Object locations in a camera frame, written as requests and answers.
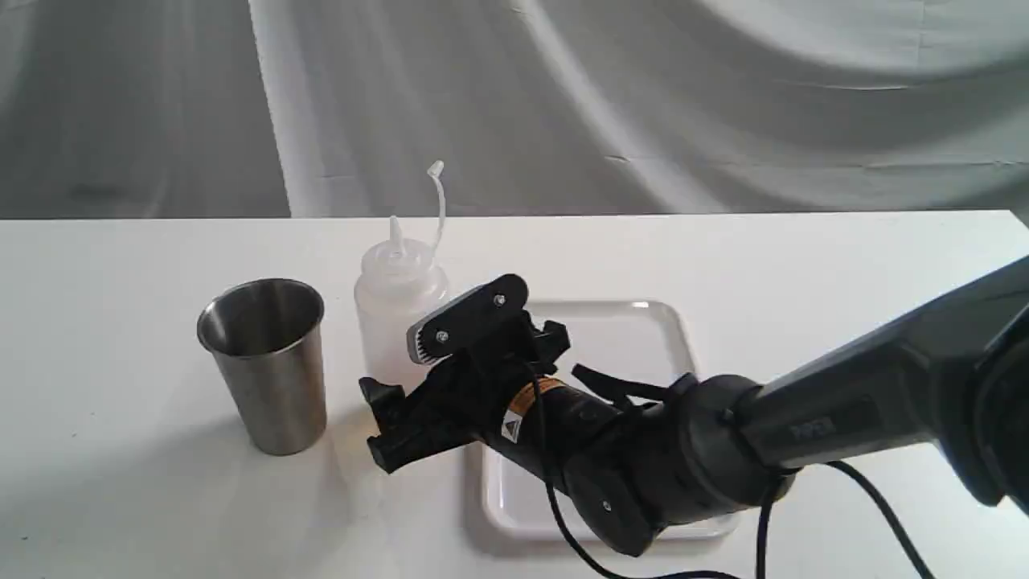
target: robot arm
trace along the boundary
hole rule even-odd
[[[666,389],[577,366],[593,394],[569,388],[545,377],[568,335],[554,322],[537,330],[527,298],[521,278],[502,276],[413,328],[413,360],[443,360],[411,396],[361,381],[381,468],[482,441],[553,473],[630,555],[669,526],[759,506],[806,465],[917,442],[937,441],[980,502],[1029,509],[1029,257],[766,386],[686,374]],[[432,340],[439,330],[446,343]],[[539,407],[545,444],[533,436]]]

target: white table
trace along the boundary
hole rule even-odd
[[[429,237],[431,220],[407,221]],[[499,540],[477,453],[385,476],[352,286],[385,220],[0,222],[0,577],[591,577],[563,545]],[[1005,212],[452,219],[454,287],[525,276],[536,298],[660,299],[703,376],[768,381],[1029,253]],[[324,295],[330,430],[290,458],[254,450],[201,307],[228,285],[295,277]],[[880,291],[859,289],[875,283]],[[931,446],[855,460],[941,577],[1025,577],[1029,517],[979,506]],[[720,541],[659,545],[617,571],[752,576],[755,514]],[[913,577],[878,511],[812,468],[772,520],[770,573]]]

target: squeeze bottle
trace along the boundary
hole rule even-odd
[[[404,239],[400,221],[391,216],[389,239],[364,253],[354,285],[367,375],[384,385],[400,385],[409,393],[425,379],[429,367],[411,361],[407,329],[448,300],[447,274],[435,259],[447,220],[447,197],[439,180],[442,170],[442,160],[428,169],[439,197],[439,223],[432,245]]]

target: metal cup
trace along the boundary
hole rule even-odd
[[[325,431],[324,313],[310,285],[258,279],[228,289],[197,320],[200,343],[214,355],[250,439],[263,453],[299,453]]]

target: white backdrop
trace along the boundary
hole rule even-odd
[[[250,5],[293,215],[1029,211],[1029,2]]]

